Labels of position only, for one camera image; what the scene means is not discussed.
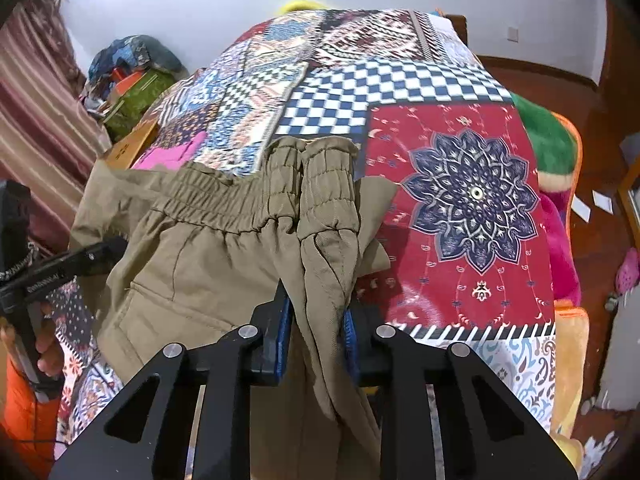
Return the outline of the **person's left hand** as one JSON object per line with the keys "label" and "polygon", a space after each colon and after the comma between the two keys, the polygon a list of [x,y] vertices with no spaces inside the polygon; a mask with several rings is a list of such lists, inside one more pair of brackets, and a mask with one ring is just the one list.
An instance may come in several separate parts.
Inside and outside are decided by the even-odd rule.
{"label": "person's left hand", "polygon": [[[53,309],[50,304],[40,302],[42,322],[36,337],[35,348],[40,354],[37,362],[38,370],[51,378],[57,378],[64,366],[64,353],[58,338],[55,336],[55,322],[50,318]],[[14,370],[24,375],[20,358],[15,345],[16,333],[14,327],[5,319],[1,319],[1,340],[8,352]]]}

